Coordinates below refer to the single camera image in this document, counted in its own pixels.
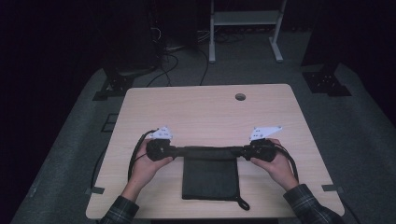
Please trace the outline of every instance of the person's left hand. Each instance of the person's left hand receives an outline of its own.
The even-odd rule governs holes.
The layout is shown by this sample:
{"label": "person's left hand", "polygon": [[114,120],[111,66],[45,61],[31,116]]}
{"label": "person's left hand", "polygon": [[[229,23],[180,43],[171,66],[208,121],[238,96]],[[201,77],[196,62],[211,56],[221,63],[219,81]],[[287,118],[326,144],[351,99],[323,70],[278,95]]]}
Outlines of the person's left hand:
{"label": "person's left hand", "polygon": [[147,185],[147,183],[155,176],[157,171],[173,160],[172,157],[168,157],[160,161],[152,161],[149,159],[146,155],[146,146],[149,141],[150,139],[145,139],[142,142],[142,145],[136,155],[138,159],[132,168],[131,178],[121,194],[121,196],[133,202],[136,201],[140,190]]}

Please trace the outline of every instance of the dark floor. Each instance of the dark floor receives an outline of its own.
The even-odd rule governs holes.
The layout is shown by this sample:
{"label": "dark floor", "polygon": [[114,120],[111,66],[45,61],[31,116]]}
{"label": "dark floor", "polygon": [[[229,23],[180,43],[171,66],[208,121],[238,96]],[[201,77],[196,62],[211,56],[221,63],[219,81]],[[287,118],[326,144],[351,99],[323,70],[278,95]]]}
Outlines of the dark floor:
{"label": "dark floor", "polygon": [[[396,132],[361,85],[359,77],[340,64],[335,72],[352,96],[313,94],[300,67],[309,33],[281,33],[279,48],[285,61],[276,63],[268,34],[246,35],[230,45],[217,45],[217,61],[208,66],[203,85],[287,83],[291,85],[318,149],[340,196],[361,223],[396,220]],[[201,49],[207,53],[208,46]],[[201,52],[182,50],[177,67],[169,72],[173,86],[196,86],[206,62]],[[167,58],[164,68],[173,66]],[[318,70],[317,67],[303,68]],[[145,87],[162,71],[139,77],[134,87]],[[118,113],[122,97],[93,101],[106,79],[102,70],[87,83],[54,143],[12,223],[94,223],[85,216],[94,166],[111,137],[102,131],[108,114]],[[166,86],[160,77],[151,86]],[[346,223],[355,223],[350,212]],[[298,223],[293,218],[279,223]]]}

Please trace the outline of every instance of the black pouch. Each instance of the black pouch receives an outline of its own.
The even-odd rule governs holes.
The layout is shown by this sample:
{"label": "black pouch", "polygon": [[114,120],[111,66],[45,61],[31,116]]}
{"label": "black pouch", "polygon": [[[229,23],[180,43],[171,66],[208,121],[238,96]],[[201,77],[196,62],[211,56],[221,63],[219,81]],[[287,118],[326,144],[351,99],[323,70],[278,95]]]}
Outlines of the black pouch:
{"label": "black pouch", "polygon": [[244,210],[250,209],[240,196],[236,158],[184,158],[182,199],[233,201]]}

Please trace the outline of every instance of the plaid sleeve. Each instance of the plaid sleeve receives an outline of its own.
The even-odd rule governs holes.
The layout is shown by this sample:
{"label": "plaid sleeve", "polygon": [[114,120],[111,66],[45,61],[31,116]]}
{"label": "plaid sleeve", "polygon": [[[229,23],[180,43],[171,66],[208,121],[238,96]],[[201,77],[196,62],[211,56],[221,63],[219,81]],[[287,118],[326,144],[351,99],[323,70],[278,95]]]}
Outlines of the plaid sleeve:
{"label": "plaid sleeve", "polygon": [[126,198],[119,196],[101,219],[101,224],[132,223],[139,206]]}
{"label": "plaid sleeve", "polygon": [[322,206],[305,184],[289,190],[283,197],[303,223],[344,223],[338,214]]}

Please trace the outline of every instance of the table top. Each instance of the table top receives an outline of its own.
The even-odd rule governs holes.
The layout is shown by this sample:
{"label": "table top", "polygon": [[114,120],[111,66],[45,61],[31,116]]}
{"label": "table top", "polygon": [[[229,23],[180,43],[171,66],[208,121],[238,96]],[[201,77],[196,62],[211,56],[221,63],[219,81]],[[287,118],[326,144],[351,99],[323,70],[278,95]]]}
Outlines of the table top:
{"label": "table top", "polygon": [[[239,101],[235,95],[246,99]],[[232,85],[137,88],[126,93],[87,207],[88,218],[101,218],[127,183],[129,161],[141,135],[167,126],[176,147],[230,147],[249,144],[254,127],[282,126],[272,134],[294,158],[300,183],[318,201],[343,215],[336,191],[323,191],[332,180],[304,115],[289,85]],[[141,191],[136,218],[294,217],[283,198],[285,191],[260,167],[238,158],[241,197],[250,210],[236,202],[182,200],[183,159],[176,158],[157,172]]]}

